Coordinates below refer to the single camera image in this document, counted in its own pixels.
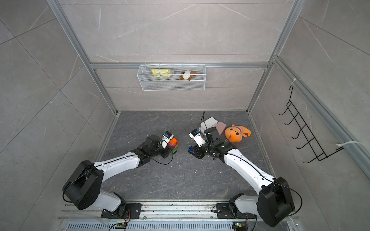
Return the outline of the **orange lego brick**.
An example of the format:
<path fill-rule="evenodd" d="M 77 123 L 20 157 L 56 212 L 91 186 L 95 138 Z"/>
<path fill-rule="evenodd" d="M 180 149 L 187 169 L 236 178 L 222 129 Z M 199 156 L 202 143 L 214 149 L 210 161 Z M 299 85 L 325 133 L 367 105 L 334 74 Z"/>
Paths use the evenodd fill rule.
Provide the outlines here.
<path fill-rule="evenodd" d="M 172 147 L 176 147 L 178 145 L 178 140 L 176 138 L 173 138 L 168 143 Z"/>

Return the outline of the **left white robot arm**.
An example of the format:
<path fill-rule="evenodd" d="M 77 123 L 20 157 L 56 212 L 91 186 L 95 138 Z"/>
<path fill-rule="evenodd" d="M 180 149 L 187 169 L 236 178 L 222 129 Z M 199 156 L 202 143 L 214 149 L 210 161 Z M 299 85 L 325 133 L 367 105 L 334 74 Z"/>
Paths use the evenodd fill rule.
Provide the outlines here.
<path fill-rule="evenodd" d="M 178 140 L 168 135 L 150 135 L 137 148 L 120 157 L 94 163 L 82 161 L 63 186 L 62 198 L 79 210 L 94 207 L 123 216 L 127 202 L 117 193 L 102 190 L 102 183 L 124 171 L 141 167 L 156 156 L 167 158 L 176 153 Z"/>

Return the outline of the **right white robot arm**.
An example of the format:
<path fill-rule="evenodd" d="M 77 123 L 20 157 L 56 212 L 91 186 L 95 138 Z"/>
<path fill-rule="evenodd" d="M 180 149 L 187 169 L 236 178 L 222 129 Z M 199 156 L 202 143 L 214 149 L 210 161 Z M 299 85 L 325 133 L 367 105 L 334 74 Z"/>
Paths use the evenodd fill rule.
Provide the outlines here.
<path fill-rule="evenodd" d="M 268 226 L 275 227 L 295 210 L 292 190 L 282 177 L 274 178 L 264 172 L 231 143 L 224 140 L 215 127 L 201 133 L 194 129 L 189 134 L 196 142 L 188 152 L 202 159 L 209 155 L 221 160 L 240 174 L 255 190 L 256 196 L 240 193 L 229 200 L 227 213 L 232 217 L 242 214 L 259 216 Z"/>

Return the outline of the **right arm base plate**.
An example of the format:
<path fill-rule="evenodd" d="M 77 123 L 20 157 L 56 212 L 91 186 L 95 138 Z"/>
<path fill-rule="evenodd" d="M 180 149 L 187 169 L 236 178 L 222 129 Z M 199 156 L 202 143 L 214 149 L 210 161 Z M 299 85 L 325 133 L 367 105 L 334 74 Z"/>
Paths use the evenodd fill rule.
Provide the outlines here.
<path fill-rule="evenodd" d="M 256 218 L 254 214 L 240 212 L 230 203 L 218 203 L 212 208 L 212 212 L 217 215 L 218 219 Z"/>

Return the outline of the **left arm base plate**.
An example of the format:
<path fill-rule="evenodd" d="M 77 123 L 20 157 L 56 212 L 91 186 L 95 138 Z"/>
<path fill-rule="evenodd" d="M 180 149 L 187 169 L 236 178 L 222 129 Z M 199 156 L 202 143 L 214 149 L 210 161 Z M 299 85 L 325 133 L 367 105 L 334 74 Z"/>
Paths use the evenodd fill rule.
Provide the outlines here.
<path fill-rule="evenodd" d="M 142 204 L 133 203 L 119 206 L 114 212 L 103 210 L 100 218 L 107 219 L 139 219 Z"/>

